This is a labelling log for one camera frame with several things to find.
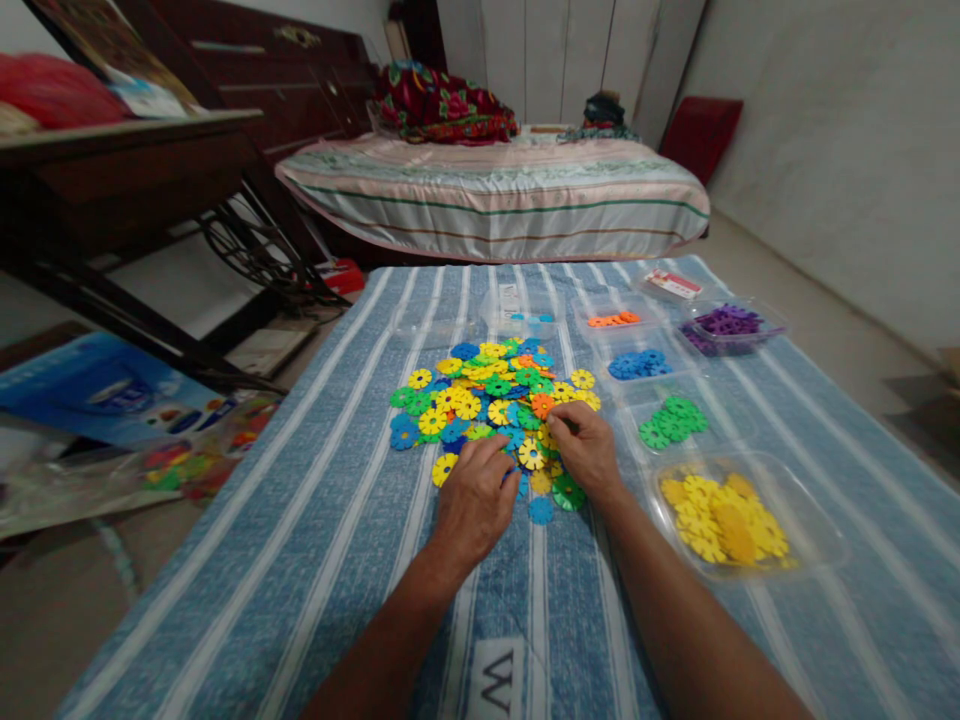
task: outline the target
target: red floral fabric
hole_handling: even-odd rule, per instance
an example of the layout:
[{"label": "red floral fabric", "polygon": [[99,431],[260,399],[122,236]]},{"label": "red floral fabric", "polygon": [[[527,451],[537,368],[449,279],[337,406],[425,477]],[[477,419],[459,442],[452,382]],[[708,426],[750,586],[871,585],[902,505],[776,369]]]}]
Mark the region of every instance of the red floral fabric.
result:
[{"label": "red floral fabric", "polygon": [[513,110],[489,90],[415,61],[385,67],[376,99],[410,143],[487,145],[510,142],[520,130]]}]

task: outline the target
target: hand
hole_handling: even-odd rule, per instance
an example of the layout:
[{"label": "hand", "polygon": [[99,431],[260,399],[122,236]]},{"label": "hand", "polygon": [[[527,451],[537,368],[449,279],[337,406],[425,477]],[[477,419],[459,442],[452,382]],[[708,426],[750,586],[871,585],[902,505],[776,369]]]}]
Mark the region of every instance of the hand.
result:
[{"label": "hand", "polygon": [[464,445],[440,488],[437,526],[429,545],[461,579],[493,550],[513,518],[520,471],[503,480],[515,466],[513,458],[501,452],[508,442],[497,434]]},{"label": "hand", "polygon": [[613,430],[589,405],[581,400],[555,405],[547,424],[563,464],[587,497],[596,500],[621,484]]}]

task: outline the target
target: blue striped tablecloth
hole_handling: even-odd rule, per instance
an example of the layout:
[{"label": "blue striped tablecloth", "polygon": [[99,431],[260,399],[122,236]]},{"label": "blue striped tablecloth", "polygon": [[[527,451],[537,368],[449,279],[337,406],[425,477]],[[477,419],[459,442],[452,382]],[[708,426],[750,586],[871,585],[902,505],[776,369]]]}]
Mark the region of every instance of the blue striped tablecloth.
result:
[{"label": "blue striped tablecloth", "polygon": [[[696,257],[667,262],[719,283]],[[61,715],[296,717],[433,521],[429,469],[437,446],[392,451],[388,400],[447,348],[400,342],[387,332],[393,309],[437,296],[443,300],[428,303],[425,322],[462,320],[497,283],[560,302],[607,297],[627,291],[644,267],[374,272]],[[675,307],[658,309],[677,319]],[[561,328],[549,351],[564,375],[591,366],[591,351],[572,327]],[[955,715],[958,499],[788,340],[704,364],[712,382],[755,416],[750,446],[795,472],[851,549],[844,565],[804,579],[719,587],[721,602],[818,715]],[[648,460],[644,455],[640,470]],[[638,468],[624,471],[634,478]],[[413,714],[658,713],[608,539],[589,505],[559,513],[546,527],[534,526],[523,510],[457,596],[421,674]]]}]

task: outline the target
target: person's left hand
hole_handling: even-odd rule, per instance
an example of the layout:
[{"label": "person's left hand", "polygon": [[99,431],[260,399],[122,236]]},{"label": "person's left hand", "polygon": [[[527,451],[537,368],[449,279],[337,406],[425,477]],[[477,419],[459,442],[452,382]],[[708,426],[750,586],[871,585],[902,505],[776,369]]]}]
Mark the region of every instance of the person's left hand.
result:
[{"label": "person's left hand", "polygon": [[503,480],[515,465],[512,457],[501,452],[508,442],[497,434],[464,445],[440,488],[437,525],[428,545],[461,578],[493,550],[513,518],[520,471]]}]

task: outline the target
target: person's right hand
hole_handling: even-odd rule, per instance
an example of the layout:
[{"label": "person's right hand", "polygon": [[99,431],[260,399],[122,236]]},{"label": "person's right hand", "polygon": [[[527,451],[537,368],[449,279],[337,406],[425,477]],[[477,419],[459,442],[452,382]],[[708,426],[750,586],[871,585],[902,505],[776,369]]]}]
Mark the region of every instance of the person's right hand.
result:
[{"label": "person's right hand", "polygon": [[554,405],[547,424],[563,464],[588,497],[596,499],[620,484],[613,430],[589,405],[582,400]]}]

